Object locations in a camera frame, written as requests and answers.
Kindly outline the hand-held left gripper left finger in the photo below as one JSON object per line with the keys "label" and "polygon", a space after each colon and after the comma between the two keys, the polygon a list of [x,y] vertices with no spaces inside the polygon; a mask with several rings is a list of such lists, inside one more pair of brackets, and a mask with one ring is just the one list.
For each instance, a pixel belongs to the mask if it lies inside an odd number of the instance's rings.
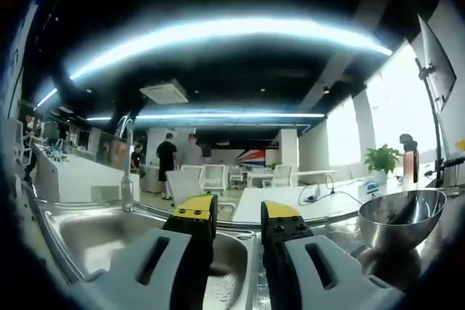
{"label": "hand-held left gripper left finger", "polygon": [[216,195],[178,205],[160,229],[119,250],[109,270],[78,282],[81,309],[202,309],[214,259]]}

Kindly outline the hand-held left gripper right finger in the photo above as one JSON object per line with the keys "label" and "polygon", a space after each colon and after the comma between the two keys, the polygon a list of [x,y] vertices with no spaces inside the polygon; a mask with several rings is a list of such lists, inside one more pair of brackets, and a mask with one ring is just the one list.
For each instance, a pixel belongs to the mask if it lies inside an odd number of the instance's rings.
{"label": "hand-held left gripper right finger", "polygon": [[272,309],[393,309],[403,292],[316,235],[291,206],[261,203],[263,266]]}

